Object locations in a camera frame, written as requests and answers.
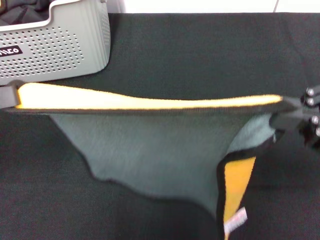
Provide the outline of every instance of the white wall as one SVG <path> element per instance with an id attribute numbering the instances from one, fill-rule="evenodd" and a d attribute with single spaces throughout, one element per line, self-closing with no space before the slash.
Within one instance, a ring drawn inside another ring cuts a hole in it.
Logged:
<path id="1" fill-rule="evenodd" d="M 277 0 L 107 0 L 110 13 L 272 13 Z M 276 12 L 320 13 L 320 0 L 278 0 Z"/>
<path id="2" fill-rule="evenodd" d="M 320 0 L 279 0 L 277 12 L 320 13 Z"/>

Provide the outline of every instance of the black fabric trim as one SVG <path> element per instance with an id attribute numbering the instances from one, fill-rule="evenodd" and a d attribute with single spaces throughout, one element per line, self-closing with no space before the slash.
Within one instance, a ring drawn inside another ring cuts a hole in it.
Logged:
<path id="1" fill-rule="evenodd" d="M 283 135 L 282 132 L 275 133 L 275 139 L 281 138 Z M 216 177 L 218 184 L 218 201 L 216 207 L 216 223 L 218 236 L 220 239 L 225 239 L 225 231 L 224 231 L 224 213 L 225 213 L 225 203 L 226 203 L 226 180 L 225 180 L 225 166 L 227 163 L 233 161 L 240 161 L 243 159 L 249 159 L 253 157 L 257 157 L 267 151 L 270 146 L 275 143 L 274 137 L 269 138 L 263 144 L 258 147 L 249 148 L 246 150 L 235 151 L 227 154 L 222 161 L 218 164 L 216 168 Z"/>
<path id="2" fill-rule="evenodd" d="M 246 114 L 246 113 L 279 113 L 289 112 L 296 109 L 287 101 L 271 103 L 259 106 L 241 106 L 241 107 L 216 107 L 216 108 L 184 108 L 184 109 L 149 109 L 149 110 L 135 110 L 135 109 L 117 109 L 117 110 L 104 110 L 104 109 L 17 109 L 8 108 L 7 112 L 21 113 L 21 114 L 115 114 L 115 115 L 162 115 L 162 114 Z"/>

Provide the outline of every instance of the ventilation holes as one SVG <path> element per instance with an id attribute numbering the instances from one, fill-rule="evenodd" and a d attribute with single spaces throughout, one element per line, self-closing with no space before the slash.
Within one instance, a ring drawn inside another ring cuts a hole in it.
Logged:
<path id="1" fill-rule="evenodd" d="M 0 78 L 68 71 L 85 60 L 77 35 L 60 26 L 0 33 L 0 46 L 18 44 L 26 44 L 31 57 L 1 60 Z"/>
<path id="2" fill-rule="evenodd" d="M 102 15 L 102 32 L 103 32 L 103 40 L 104 42 L 109 45 L 110 44 L 110 25 L 109 25 L 109 17 L 107 6 L 101 8 L 101 15 Z"/>

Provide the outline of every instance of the basket label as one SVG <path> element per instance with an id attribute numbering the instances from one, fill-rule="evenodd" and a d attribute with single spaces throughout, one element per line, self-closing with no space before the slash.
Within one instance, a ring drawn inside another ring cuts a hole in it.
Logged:
<path id="1" fill-rule="evenodd" d="M 0 58 L 23 54 L 18 45 L 0 47 Z"/>

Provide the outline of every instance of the gray plastic basket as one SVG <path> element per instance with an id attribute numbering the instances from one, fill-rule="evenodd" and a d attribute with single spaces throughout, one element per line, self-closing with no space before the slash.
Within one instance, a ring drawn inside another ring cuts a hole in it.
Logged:
<path id="1" fill-rule="evenodd" d="M 56 0 L 46 21 L 0 27 L 0 85 L 96 73 L 110 55 L 106 0 Z"/>

